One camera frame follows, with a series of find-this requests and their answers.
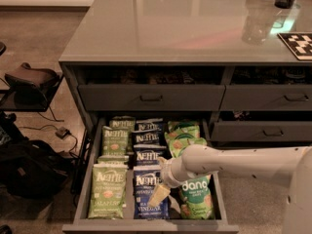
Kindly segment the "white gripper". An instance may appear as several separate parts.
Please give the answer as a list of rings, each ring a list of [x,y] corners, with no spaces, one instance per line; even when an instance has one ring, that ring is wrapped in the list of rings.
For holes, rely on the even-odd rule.
[[[177,188],[186,181],[186,169],[180,158],[165,159],[157,158],[161,168],[161,179],[163,183],[155,186],[152,195],[149,198],[148,206],[155,208],[170,195],[170,188]]]

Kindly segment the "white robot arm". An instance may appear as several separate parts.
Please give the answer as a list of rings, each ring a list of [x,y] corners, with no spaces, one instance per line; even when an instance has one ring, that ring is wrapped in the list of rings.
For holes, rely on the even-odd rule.
[[[150,207],[158,206],[189,179],[224,171],[287,187],[282,234],[312,232],[311,146],[220,150],[191,144],[179,157],[160,158],[159,163],[162,182],[148,201]]]

